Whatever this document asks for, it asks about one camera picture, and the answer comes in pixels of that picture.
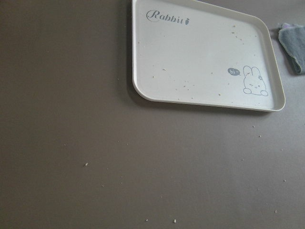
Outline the cream rabbit tray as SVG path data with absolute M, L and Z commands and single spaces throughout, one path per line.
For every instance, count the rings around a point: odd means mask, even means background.
M 155 102 L 267 112 L 285 106 L 267 26 L 196 0 L 132 1 L 132 82 Z

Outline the grey folded cloth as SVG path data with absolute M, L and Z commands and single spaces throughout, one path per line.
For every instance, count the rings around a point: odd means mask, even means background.
M 305 73 L 305 26 L 283 23 L 278 39 L 288 54 L 296 74 Z

